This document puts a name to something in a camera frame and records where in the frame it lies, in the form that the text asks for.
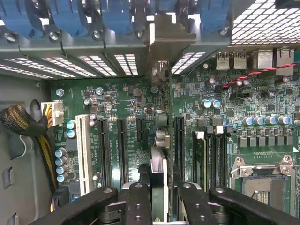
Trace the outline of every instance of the blue capacitor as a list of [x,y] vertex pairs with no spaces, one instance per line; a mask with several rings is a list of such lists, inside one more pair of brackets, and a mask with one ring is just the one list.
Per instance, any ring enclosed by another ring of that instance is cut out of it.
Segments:
[[66,162],[66,160],[67,160],[67,158],[66,158],[65,156],[60,157],[60,158],[57,158],[57,159],[55,160],[55,164],[56,164],[57,166],[62,166],[62,165],[64,165],[64,163]]
[[211,102],[211,106],[213,108],[220,108],[220,106],[221,106],[221,102],[219,100],[213,99],[210,102]]
[[68,130],[67,137],[68,138],[74,138],[76,136],[75,130]]
[[60,157],[62,157],[62,156],[64,156],[65,154],[66,154],[66,149],[65,148],[59,148],[59,149],[57,149],[56,151],[55,151],[55,156],[57,157],[57,158],[60,158]]

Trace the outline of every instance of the microchip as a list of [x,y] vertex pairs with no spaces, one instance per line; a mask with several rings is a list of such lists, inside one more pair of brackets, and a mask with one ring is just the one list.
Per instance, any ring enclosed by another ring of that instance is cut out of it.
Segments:
[[215,109],[214,113],[215,113],[215,115],[220,115],[221,114],[221,110],[220,109]]
[[105,111],[105,108],[104,108],[104,106],[99,106],[99,108],[98,108],[98,109],[99,109],[99,111],[100,111],[100,112],[104,112],[104,111]]
[[73,166],[73,169],[74,169],[74,170],[79,170],[79,165],[74,165],[74,166]]
[[223,125],[223,120],[222,120],[222,118],[212,118],[211,124],[213,126],[221,126],[221,125]]
[[269,111],[273,111],[273,110],[275,110],[275,105],[274,105],[274,104],[268,104],[267,109],[268,109]]
[[206,127],[210,124],[210,121],[207,118],[197,119],[198,127]]
[[67,151],[78,151],[77,149],[77,139],[68,138],[66,140],[66,150]]
[[285,90],[285,93],[286,93],[287,95],[292,95],[292,94],[293,94],[293,90],[292,90],[292,89],[286,89],[286,90]]
[[227,110],[227,117],[233,117],[234,111],[232,109]]
[[69,179],[73,179],[74,178],[74,174],[73,173],[68,173],[67,176],[68,176]]
[[133,95],[133,87],[132,86],[128,87],[128,94]]
[[203,109],[197,109],[197,115],[198,116],[202,116],[204,114],[204,110]]
[[74,152],[73,151],[69,151],[67,154],[69,155],[69,158],[74,158]]
[[98,107],[97,106],[91,106],[90,107],[90,113],[97,113],[98,112]]

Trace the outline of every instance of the silver capacitor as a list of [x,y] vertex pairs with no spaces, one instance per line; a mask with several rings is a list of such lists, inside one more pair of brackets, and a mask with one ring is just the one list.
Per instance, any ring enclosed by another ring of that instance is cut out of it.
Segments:
[[263,117],[256,116],[254,118],[253,122],[254,122],[255,125],[262,125],[263,124]]
[[243,123],[244,125],[250,126],[250,125],[253,124],[253,118],[252,118],[252,117],[244,117],[244,118],[242,119],[242,123]]
[[279,116],[278,117],[278,123],[287,125],[287,124],[290,123],[290,118],[287,117],[287,116]]
[[275,116],[267,116],[266,123],[267,124],[277,124],[277,118]]
[[295,124],[296,126],[300,126],[300,120],[299,120],[299,119],[296,119],[296,120],[294,121],[294,124]]

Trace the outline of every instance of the screw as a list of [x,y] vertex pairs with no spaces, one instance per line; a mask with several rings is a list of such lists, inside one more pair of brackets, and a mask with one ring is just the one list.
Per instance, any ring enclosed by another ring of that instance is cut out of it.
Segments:
[[183,184],[183,186],[184,186],[185,188],[190,188],[190,187],[191,187],[191,185],[188,184],[188,183]]
[[135,37],[137,39],[141,39],[143,37],[143,35],[144,35],[144,31],[142,29],[139,29],[139,30],[135,31]]
[[57,41],[58,40],[58,34],[54,32],[49,33],[49,39],[50,41]]
[[245,176],[249,176],[249,172],[247,171],[247,169],[243,169],[243,174],[244,174]]
[[224,192],[224,190],[221,189],[221,188],[219,188],[219,187],[216,188],[216,191],[219,192],[219,193],[223,193]]
[[228,33],[228,31],[229,31],[229,27],[224,27],[220,30],[219,34],[221,36],[225,36]]
[[240,163],[242,162],[242,159],[241,159],[241,158],[237,158],[237,159],[236,159],[236,162],[237,162],[238,164],[240,164]]
[[96,30],[96,31],[93,32],[93,37],[94,37],[95,40],[100,40],[101,39],[101,33],[98,30]]
[[113,190],[111,190],[110,188],[105,189],[103,192],[104,193],[111,193]]
[[13,42],[16,42],[16,38],[13,34],[10,34],[10,33],[5,33],[4,34],[4,37],[6,38],[6,40],[10,43],[13,43]]
[[136,188],[141,188],[141,187],[142,187],[142,184],[136,184],[135,187],[136,187]]
[[56,90],[56,95],[58,96],[58,97],[62,97],[63,95],[64,95],[64,90],[62,89],[62,88],[59,88],[59,89],[57,89]]

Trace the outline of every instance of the white power connector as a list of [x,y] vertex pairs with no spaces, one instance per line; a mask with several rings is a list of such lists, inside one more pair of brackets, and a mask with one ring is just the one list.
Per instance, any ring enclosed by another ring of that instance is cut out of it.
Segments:
[[64,123],[64,111],[62,109],[62,102],[42,102],[41,110],[44,110],[48,104],[51,104],[52,107],[52,126],[56,126]]

